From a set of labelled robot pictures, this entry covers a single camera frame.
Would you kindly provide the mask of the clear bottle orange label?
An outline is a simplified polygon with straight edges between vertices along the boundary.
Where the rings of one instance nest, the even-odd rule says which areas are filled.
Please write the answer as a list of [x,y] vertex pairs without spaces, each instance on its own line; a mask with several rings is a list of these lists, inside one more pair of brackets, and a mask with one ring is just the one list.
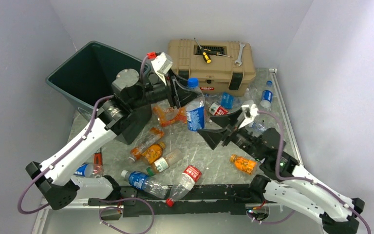
[[141,158],[143,152],[145,152],[150,146],[161,139],[164,136],[164,131],[157,127],[150,128],[146,135],[142,138],[141,142],[130,151],[128,161],[130,164]]

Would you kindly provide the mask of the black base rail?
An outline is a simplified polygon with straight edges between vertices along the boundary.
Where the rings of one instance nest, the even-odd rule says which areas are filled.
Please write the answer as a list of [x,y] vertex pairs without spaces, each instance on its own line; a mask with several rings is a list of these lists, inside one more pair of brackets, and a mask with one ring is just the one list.
[[169,207],[163,199],[131,186],[121,186],[118,198],[140,198],[147,201],[155,215],[215,214],[244,215],[260,206],[263,200],[250,190],[249,184],[195,185],[180,201]]

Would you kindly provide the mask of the crushed blue label bottle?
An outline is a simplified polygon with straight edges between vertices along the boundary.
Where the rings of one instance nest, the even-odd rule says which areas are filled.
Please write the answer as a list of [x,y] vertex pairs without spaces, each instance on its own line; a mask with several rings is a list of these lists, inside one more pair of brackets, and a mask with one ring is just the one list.
[[227,110],[233,110],[242,104],[241,97],[230,95],[229,93],[205,94],[206,104],[210,106],[213,103],[222,106]]

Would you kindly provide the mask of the Pepsi bottle at left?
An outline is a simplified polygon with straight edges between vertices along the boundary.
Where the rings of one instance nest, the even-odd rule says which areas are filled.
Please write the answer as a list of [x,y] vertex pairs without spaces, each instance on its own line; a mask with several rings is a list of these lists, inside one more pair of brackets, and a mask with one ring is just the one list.
[[86,178],[94,178],[94,164],[84,163],[74,173],[75,176],[81,176]]

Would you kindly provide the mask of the crushed orange label bottle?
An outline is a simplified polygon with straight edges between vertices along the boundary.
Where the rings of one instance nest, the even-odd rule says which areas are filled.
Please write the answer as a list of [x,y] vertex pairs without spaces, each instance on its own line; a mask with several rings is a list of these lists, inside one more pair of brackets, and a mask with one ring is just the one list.
[[153,106],[152,112],[157,116],[159,125],[161,127],[167,127],[176,122],[187,124],[185,107],[179,109],[173,107],[163,109],[160,106],[156,105]]

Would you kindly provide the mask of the tan plastic toolbox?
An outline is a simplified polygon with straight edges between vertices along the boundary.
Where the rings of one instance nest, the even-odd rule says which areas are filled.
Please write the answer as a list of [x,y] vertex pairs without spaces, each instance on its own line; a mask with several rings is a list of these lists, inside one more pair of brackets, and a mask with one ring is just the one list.
[[173,39],[168,43],[167,54],[173,60],[172,70],[179,76],[197,78],[203,93],[216,94],[226,92],[233,96],[243,96],[249,84],[256,77],[251,45],[247,42],[243,49],[242,65],[237,66],[234,61],[239,52],[238,41],[210,41],[200,40],[204,49],[217,51],[231,56],[213,56],[207,64],[193,39]]

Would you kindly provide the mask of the clear bottle red label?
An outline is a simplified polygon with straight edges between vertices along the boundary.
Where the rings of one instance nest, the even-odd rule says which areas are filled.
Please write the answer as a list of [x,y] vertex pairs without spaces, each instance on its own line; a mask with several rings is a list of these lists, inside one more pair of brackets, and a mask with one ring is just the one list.
[[202,177],[205,164],[203,161],[195,161],[189,164],[178,177],[170,191],[166,204],[172,207],[176,201],[185,197],[198,180]]

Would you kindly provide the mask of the yellow black screwdriver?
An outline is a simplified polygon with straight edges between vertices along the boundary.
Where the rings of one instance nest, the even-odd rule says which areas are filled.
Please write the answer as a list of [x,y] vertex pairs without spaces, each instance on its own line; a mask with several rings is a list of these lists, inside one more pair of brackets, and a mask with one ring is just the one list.
[[195,42],[197,43],[198,47],[199,47],[199,51],[203,57],[203,60],[205,61],[205,63],[207,64],[210,64],[211,63],[211,58],[210,56],[208,55],[208,51],[206,49],[204,49],[198,42],[198,40],[196,38],[194,38]]

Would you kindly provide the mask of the thin dark screwdriver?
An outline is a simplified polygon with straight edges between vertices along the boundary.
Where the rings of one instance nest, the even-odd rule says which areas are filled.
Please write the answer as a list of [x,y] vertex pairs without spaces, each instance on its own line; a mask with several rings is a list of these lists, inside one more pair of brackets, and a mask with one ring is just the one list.
[[217,52],[217,51],[211,51],[211,50],[209,50],[209,49],[204,49],[204,52],[206,52],[208,55],[213,55],[213,56],[223,56],[223,57],[229,57],[229,58],[231,58],[231,56],[228,56],[228,55],[222,54],[222,53]]

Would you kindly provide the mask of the crushed Pepsi bottle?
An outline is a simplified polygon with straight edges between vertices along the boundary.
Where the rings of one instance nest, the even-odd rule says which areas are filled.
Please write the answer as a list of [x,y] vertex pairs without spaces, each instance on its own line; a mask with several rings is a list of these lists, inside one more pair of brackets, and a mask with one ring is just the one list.
[[190,131],[196,132],[205,127],[205,97],[197,78],[189,78],[187,86],[198,94],[198,97],[186,105],[187,127]]

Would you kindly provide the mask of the orange juice bottle right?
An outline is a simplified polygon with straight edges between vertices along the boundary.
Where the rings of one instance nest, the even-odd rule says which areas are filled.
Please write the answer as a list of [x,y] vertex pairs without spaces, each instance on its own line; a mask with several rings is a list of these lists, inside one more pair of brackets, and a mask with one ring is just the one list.
[[230,159],[230,163],[232,163],[238,170],[252,175],[254,174],[256,168],[257,168],[257,162],[248,158],[245,158],[243,156],[238,156],[236,154],[232,154]]

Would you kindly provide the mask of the dark green plastic bin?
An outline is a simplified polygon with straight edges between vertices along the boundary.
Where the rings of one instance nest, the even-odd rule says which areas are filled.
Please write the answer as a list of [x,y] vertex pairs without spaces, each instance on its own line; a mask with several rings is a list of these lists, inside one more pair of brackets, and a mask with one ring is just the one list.
[[126,52],[90,41],[53,71],[46,83],[89,121],[95,102],[114,94],[116,75],[124,69],[140,71],[141,64],[141,59]]

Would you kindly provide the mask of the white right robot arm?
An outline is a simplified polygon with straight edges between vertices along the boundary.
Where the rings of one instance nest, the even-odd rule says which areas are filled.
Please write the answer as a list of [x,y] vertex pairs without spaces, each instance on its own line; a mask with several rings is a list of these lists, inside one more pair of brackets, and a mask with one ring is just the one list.
[[199,129],[198,134],[211,149],[219,144],[234,143],[261,162],[261,175],[255,175],[249,186],[254,202],[264,200],[284,205],[304,214],[322,226],[327,234],[355,234],[364,219],[365,202],[349,198],[322,183],[294,157],[284,152],[283,131],[268,128],[259,136],[244,127],[257,111],[237,110],[211,120],[220,129]]

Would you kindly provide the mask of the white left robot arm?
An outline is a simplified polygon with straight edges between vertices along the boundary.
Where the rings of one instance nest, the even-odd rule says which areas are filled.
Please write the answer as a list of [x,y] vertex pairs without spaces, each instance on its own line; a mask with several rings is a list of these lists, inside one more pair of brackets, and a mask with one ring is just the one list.
[[129,129],[139,108],[167,100],[170,106],[184,107],[199,93],[186,79],[172,71],[160,75],[156,85],[143,83],[134,69],[119,72],[112,82],[113,94],[99,99],[88,125],[67,145],[47,160],[31,162],[26,171],[47,201],[59,210],[75,199],[94,198],[109,205],[121,196],[119,184],[109,175],[99,178],[78,177],[75,171],[93,153]]

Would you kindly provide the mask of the orange juice bottle gold cap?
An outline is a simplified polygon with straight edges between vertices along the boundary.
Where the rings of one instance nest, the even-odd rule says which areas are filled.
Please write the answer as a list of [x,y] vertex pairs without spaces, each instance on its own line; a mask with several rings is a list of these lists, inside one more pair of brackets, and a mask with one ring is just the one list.
[[141,160],[146,165],[151,165],[153,162],[155,162],[157,159],[159,159],[162,156],[165,148],[166,148],[166,145],[162,141],[156,144],[153,144],[145,152],[142,153]]

